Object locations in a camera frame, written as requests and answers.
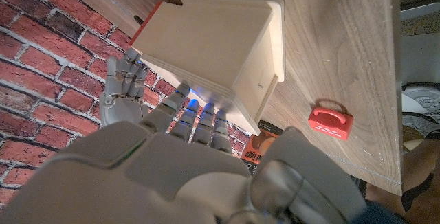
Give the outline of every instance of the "plywood box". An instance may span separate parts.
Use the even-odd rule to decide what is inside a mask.
[[[142,60],[173,85],[257,126],[277,84],[284,81],[283,0],[160,2],[131,41]]]

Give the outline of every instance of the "wooden table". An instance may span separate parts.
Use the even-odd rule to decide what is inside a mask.
[[[158,1],[83,0],[133,36]],[[296,126],[346,172],[402,194],[399,0],[285,0],[285,82],[263,119]],[[354,117],[349,140],[309,128],[316,105]]]

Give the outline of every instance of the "orange book cover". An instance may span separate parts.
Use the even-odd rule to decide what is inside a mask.
[[[252,135],[241,154],[241,159],[252,174],[254,174],[270,144],[283,132],[281,128],[263,120],[258,123],[258,127],[260,128],[260,135]]]

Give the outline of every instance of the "wooden panel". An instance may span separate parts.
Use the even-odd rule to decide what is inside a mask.
[[[83,1],[133,36],[138,28],[133,16],[146,17],[160,0]],[[285,81],[263,114],[281,128],[297,126],[349,174],[395,194],[402,194],[399,5],[399,0],[285,0]],[[347,142],[308,127],[317,104],[354,117]]]

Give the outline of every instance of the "small red object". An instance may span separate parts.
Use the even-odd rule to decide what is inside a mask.
[[[347,141],[353,117],[324,107],[314,107],[309,116],[309,124],[315,131]]]

